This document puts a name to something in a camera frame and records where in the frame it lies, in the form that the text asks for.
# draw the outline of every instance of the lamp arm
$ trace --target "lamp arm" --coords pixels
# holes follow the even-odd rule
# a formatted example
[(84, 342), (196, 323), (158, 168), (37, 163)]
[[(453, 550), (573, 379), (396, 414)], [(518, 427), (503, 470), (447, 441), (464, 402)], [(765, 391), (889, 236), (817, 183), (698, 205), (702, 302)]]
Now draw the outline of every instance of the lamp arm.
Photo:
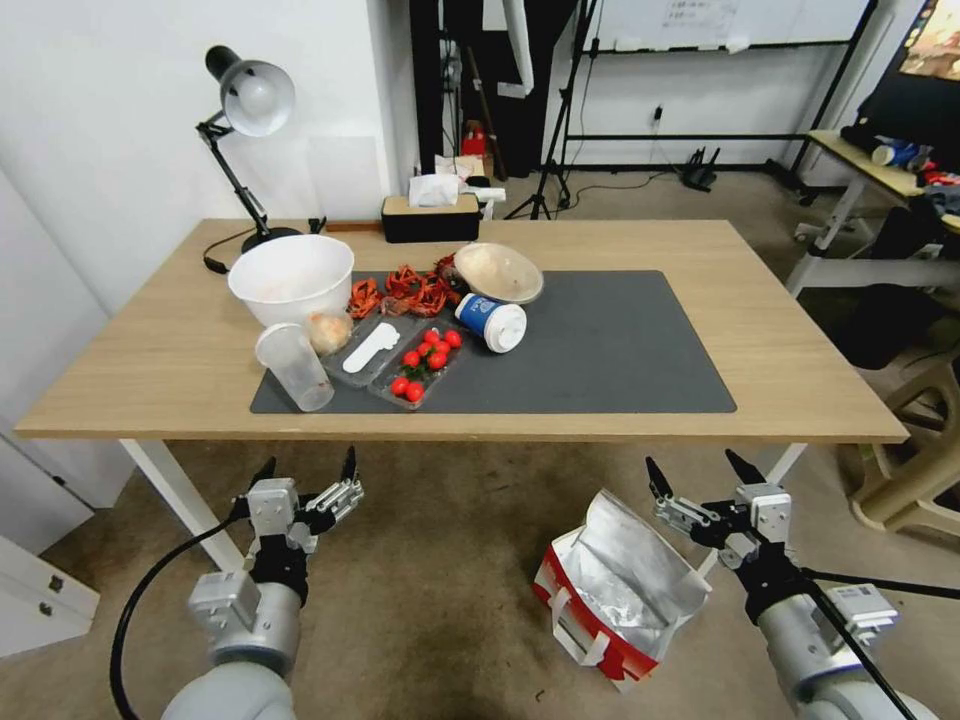
[(267, 211), (264, 210), (263, 205), (257, 200), (257, 196), (250, 191), (250, 188), (240, 184), (240, 181), (237, 179), (237, 176), (233, 174), (233, 170), (230, 168), (230, 165), (227, 164), (226, 159), (221, 154), (220, 148), (217, 145), (219, 138), (233, 132), (232, 127), (217, 124), (217, 120), (222, 117), (223, 111), (221, 110), (209, 120), (204, 120), (197, 125), (197, 132), (200, 133), (200, 137), (203, 138), (207, 147), (210, 148), (210, 152), (213, 153), (213, 157), (216, 159), (217, 164), (220, 165), (220, 169), (223, 170), (223, 174), (227, 176), (230, 184), (233, 185), (233, 190), (237, 194), (237, 197), (240, 198), (240, 204), (243, 205), (243, 209), (253, 218), (253, 222), (257, 226), (257, 234), (264, 238), (269, 237), (270, 228), (267, 227)]

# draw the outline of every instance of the clear plastic cup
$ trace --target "clear plastic cup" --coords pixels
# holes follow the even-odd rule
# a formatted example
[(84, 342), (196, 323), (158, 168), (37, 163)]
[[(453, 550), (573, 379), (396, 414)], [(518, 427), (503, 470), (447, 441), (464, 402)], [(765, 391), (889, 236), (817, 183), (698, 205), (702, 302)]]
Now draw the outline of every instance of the clear plastic cup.
[(333, 385), (310, 347), (303, 326), (271, 325), (260, 334), (254, 352), (303, 412), (319, 410), (333, 399)]

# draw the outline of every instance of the desk lamp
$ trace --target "desk lamp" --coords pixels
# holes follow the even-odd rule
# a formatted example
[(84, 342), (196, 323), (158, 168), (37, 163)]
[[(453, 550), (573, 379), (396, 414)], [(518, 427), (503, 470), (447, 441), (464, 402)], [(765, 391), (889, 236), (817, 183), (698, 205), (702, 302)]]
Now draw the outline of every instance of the desk lamp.
[[(243, 241), (246, 252), (260, 243), (286, 235), (300, 235), (292, 228), (270, 228), (267, 212), (250, 189), (244, 187), (220, 154), (217, 141), (234, 130), (250, 137), (276, 132), (293, 112), (294, 91), (290, 76), (276, 65), (260, 60), (241, 60), (230, 48), (217, 45), (207, 51), (207, 70), (220, 83), (221, 109), (197, 125), (244, 209), (256, 223), (257, 232)], [(226, 120), (222, 125), (218, 121)]]

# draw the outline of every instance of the plastic tray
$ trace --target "plastic tray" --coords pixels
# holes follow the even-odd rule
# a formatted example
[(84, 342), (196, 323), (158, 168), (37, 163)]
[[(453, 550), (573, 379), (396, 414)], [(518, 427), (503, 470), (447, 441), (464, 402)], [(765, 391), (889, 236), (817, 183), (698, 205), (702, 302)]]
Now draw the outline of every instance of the plastic tray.
[[(397, 332), (400, 333), (400, 339), (397, 341), (397, 344), (389, 350), (380, 350), (377, 352), (377, 354), (370, 359), (370, 362), (359, 372), (344, 372), (343, 361), (350, 357), (353, 351), (373, 332), (374, 328), (382, 322), (393, 325)], [(419, 338), (425, 332), (429, 322), (428, 318), (418, 318), (412, 315), (392, 317), (374, 312), (354, 326), (353, 332), (350, 334), (350, 339), (346, 345), (337, 350), (333, 355), (327, 355), (321, 358), (321, 362), (327, 372), (340, 382), (356, 388), (366, 387), (380, 374), (380, 371), (403, 350), (410, 339)]]
[(418, 382), (423, 385), (423, 397), (417, 402), (412, 403), (406, 398), (399, 398), (394, 395), (390, 391), (390, 385), (397, 377), (403, 374), (403, 356), (405, 353), (416, 350), (420, 346), (420, 343), (423, 342), (423, 333), (430, 328), (440, 333), (441, 337), (447, 330), (456, 330), (461, 335), (464, 333), (462, 325), (455, 325), (439, 318), (426, 318), (420, 322), (421, 325), (418, 331), (412, 337), (408, 338), (406, 343), (397, 343), (400, 351), (394, 355), (386, 367), (383, 368), (382, 372), (374, 378), (373, 382), (367, 387), (368, 392), (388, 402), (392, 402), (394, 405), (399, 405), (406, 410), (416, 410), (423, 405), (423, 403), (427, 401), (427, 398), (430, 397), (430, 393), (433, 392), (433, 388), (450, 372), (450, 368), (457, 364), (460, 356), (463, 354), (462, 347), (452, 349), (449, 355), (447, 355), (447, 364), (444, 367), (436, 371), (428, 370), (423, 379), (418, 379)]

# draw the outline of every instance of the foil-lined bag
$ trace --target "foil-lined bag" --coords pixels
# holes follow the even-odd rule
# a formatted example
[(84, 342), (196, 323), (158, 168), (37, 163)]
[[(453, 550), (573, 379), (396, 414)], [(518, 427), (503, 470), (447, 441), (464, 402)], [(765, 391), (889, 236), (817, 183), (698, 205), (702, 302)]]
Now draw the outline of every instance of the foil-lined bag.
[(710, 586), (652, 527), (601, 490), (585, 524), (551, 543), (534, 581), (553, 634), (621, 691), (663, 660)]

